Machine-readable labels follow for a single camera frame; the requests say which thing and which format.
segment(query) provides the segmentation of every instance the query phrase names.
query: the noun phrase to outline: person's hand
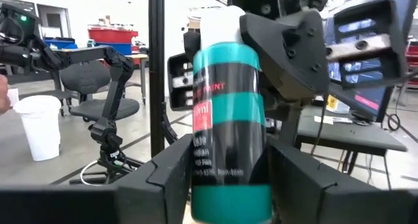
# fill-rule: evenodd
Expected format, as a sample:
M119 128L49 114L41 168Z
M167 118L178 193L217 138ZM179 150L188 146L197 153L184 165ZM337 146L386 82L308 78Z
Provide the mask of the person's hand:
M10 99L7 97L7 78L0 74L0 114L4 114L10 109Z

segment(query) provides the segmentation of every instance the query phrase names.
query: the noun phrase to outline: computer screen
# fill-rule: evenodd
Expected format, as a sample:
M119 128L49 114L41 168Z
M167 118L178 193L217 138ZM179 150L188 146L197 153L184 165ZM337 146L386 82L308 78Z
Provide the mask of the computer screen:
M365 3L367 1L373 0L349 0L346 1L342 6L335 8L330 11L330 16L325 20L325 28L324 28L324 40L325 43L336 44L338 40L335 39L334 35L334 22L333 22L333 15L337 12L345 8L349 8L360 3ZM397 14L399 19L399 24L401 25L401 29L404 32L404 37L408 36L413 11L415 10L415 6L417 4L417 0L394 0L396 3ZM373 20L362 20L352 24L347 24L339 28L341 32L348 32L354 31L360 28L370 27L373 25ZM362 35L357 35L354 37L349 37L343 40L339 40L339 42L352 42L354 40L363 39L365 37L369 37L375 35L373 33L363 33ZM359 69L368 69L372 67L379 66L380 62L378 59L371 59L367 61L361 61L356 63L348 63L345 64L344 67L350 70L359 70ZM329 75L330 78L333 80L340 81L341 75L339 71L339 64L338 63L330 63L329 64ZM360 75L351 75L347 77L348 82L362 82L367 79L379 79L382 78L380 72L371 72L367 74L360 74ZM367 115L373 117L374 121L381 121L384 118L387 105L389 104L390 95L392 92L392 88L371 88L371 89L355 89L352 91L347 91L347 95L349 97L345 99L341 99L343 102L344 100L349 100L348 104L351 108L355 110L359 110L360 112L366 112Z

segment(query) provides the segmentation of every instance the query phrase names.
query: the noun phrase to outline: floor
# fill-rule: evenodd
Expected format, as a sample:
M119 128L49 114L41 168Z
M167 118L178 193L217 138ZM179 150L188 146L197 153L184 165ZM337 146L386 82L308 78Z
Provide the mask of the floor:
M134 73L132 81L140 82L139 72ZM18 87L20 93L41 91L53 88L52 82L22 84ZM106 93L95 95L95 98L105 98ZM131 87L127 97L140 99L140 88ZM387 160L393 188L418 188L418 93L408 91L404 101L406 106L395 107L391 103L388 114L397 111L402 129L396 132L387 131L397 140L405 144L409 152L389 152ZM124 152L141 161L150 159L150 106L141 106L134 116L117 122L118 134L123 138ZM191 132L192 119L189 112L173 112L167 109L173 129L179 136ZM9 111L0 117L0 185L11 184L68 184L68 180L77 177L81 169L99 156L99 145L90 138L88 123L81 118L70 115L59 117L61 131L61 155L55 159L43 162L33 162L25 137L24 128L19 116ZM302 150L310 151L311 145L303 145ZM319 146L315 158L336 168L341 156L340 150ZM360 155L352 176L362 181L369 177L368 160L370 156ZM372 184L378 188L387 189L383 159L374 157L370 169Z

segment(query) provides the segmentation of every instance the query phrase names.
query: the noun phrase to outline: red bin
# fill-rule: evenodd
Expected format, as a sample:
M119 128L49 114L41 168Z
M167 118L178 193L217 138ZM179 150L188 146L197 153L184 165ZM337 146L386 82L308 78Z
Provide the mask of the red bin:
M88 31L90 39L96 42L131 43L132 38L138 36L138 31L120 29L91 28Z

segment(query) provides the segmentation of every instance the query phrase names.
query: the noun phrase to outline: teal spray can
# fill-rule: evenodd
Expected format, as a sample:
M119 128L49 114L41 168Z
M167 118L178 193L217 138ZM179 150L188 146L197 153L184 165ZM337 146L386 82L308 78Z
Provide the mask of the teal spray can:
M265 146L257 53L240 42L238 7L201 20L193 60L191 214L201 223L265 223L271 187L253 179Z

